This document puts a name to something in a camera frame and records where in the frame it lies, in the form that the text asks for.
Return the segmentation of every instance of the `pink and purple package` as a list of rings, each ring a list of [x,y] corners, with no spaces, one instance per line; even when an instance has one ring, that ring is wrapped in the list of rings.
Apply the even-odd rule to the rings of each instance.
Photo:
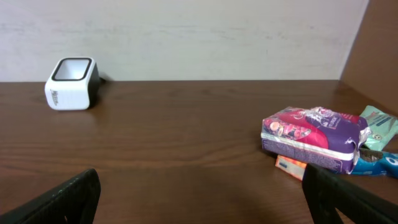
[[[262,121],[261,139],[265,150],[350,174],[369,133],[359,116],[288,107]]]

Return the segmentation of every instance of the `black object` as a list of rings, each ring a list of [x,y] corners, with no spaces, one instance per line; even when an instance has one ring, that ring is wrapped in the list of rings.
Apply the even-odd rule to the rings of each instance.
[[[336,208],[355,223],[398,223],[398,206],[337,175],[308,164],[303,191],[315,224],[343,223]]]
[[[88,169],[1,215],[0,223],[93,223],[100,193],[98,174]]]

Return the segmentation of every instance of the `orange and white box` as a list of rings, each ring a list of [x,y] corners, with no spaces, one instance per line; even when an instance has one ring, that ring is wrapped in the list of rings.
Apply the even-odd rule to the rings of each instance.
[[[275,166],[294,176],[299,180],[303,180],[306,163],[291,159],[285,156],[278,155]]]

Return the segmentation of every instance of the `table surface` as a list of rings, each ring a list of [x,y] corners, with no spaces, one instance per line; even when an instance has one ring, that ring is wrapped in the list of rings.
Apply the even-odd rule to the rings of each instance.
[[[44,83],[0,83],[0,213],[94,167],[95,223],[311,223],[301,182],[261,150],[262,119],[385,109],[338,81],[108,82],[99,94],[59,112]],[[342,177],[398,202],[395,179]]]

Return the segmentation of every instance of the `teal packet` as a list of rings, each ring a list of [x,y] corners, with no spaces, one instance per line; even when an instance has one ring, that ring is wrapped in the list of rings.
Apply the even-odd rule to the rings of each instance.
[[[364,145],[372,150],[381,151],[384,146],[398,132],[398,120],[396,117],[383,113],[374,106],[367,106],[361,117],[365,118],[372,133],[368,136]]]

